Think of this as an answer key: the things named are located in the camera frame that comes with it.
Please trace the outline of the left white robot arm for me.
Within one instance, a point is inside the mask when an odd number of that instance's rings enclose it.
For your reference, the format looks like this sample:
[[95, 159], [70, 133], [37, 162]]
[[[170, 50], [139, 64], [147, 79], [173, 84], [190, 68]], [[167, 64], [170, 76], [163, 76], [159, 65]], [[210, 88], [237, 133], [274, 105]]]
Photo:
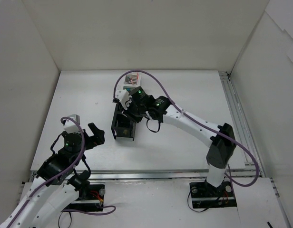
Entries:
[[44, 161], [26, 195], [0, 228], [45, 228], [70, 203], [89, 195], [89, 172], [73, 171], [86, 150], [104, 144], [105, 132], [93, 123], [88, 127], [92, 136], [77, 122], [64, 128], [60, 134], [63, 147]]

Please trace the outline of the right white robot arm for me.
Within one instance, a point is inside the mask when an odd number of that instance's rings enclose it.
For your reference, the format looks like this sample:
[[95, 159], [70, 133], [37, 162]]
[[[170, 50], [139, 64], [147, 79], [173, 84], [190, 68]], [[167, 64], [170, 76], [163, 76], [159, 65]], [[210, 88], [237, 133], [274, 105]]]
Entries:
[[173, 105], [165, 96], [155, 99], [147, 95], [140, 86], [131, 91], [117, 90], [116, 101], [122, 114], [135, 123], [141, 122], [144, 118], [148, 121], [157, 121], [158, 124], [177, 127], [200, 140], [209, 149], [206, 155], [209, 170], [205, 191], [215, 196], [222, 190], [225, 170], [236, 148], [231, 125], [217, 125], [191, 115], [179, 106]]

